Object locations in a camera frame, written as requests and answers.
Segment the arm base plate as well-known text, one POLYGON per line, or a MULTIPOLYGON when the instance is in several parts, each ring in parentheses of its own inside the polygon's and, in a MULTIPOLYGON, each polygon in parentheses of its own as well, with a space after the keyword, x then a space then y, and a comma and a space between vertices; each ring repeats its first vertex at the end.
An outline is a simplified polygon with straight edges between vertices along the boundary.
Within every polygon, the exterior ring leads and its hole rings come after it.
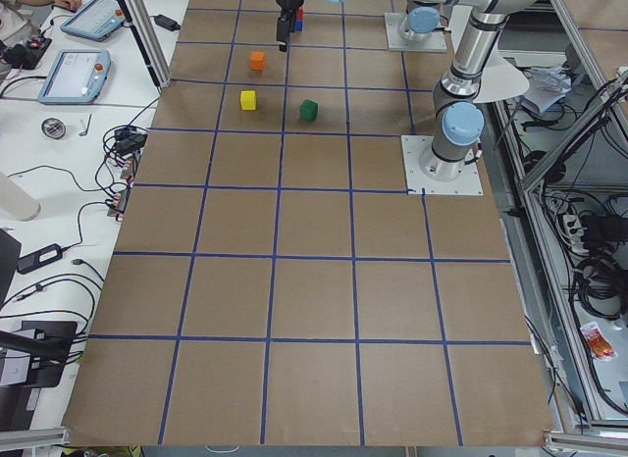
POLYGON ((445 34, 442 31, 414 32, 408 26, 405 13, 385 13, 384 23, 389 50, 426 53, 447 51, 445 34))
POLYGON ((431 135, 403 135, 402 157, 407 192, 411 195, 481 196, 482 184, 473 151, 450 163, 433 152, 431 135))

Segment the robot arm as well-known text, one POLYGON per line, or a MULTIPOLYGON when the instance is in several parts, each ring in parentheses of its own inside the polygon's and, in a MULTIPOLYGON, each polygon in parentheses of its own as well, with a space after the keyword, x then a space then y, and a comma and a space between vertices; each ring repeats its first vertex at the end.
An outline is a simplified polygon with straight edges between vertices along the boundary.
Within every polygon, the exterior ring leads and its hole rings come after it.
POLYGON ((447 5, 471 9, 449 69, 434 88, 437 130, 431 147, 422 154, 422 169, 439 181, 456 179, 466 155, 479 142, 485 125, 474 104, 484 69, 508 17, 537 0, 446 0, 447 5))
MULTIPOLYGON (((341 4, 347 0, 325 0, 341 4)), ((405 9, 400 13, 385 13, 384 25, 388 49, 444 53, 447 50, 445 34, 450 32, 448 18, 441 14, 441 4, 428 0, 402 0, 405 9)), ((301 30, 305 0, 275 0, 280 8, 277 18, 276 41, 282 52, 287 52, 291 35, 301 30)))

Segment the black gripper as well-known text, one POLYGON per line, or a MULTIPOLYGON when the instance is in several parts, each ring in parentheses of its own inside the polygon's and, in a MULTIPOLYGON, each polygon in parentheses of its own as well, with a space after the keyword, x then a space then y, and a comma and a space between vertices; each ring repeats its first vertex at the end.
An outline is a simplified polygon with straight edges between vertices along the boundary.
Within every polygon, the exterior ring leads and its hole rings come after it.
POLYGON ((298 10, 303 6, 304 0, 275 0, 281 8, 281 14, 277 19, 276 40, 281 52, 288 51, 290 39, 290 18, 295 19, 298 10))

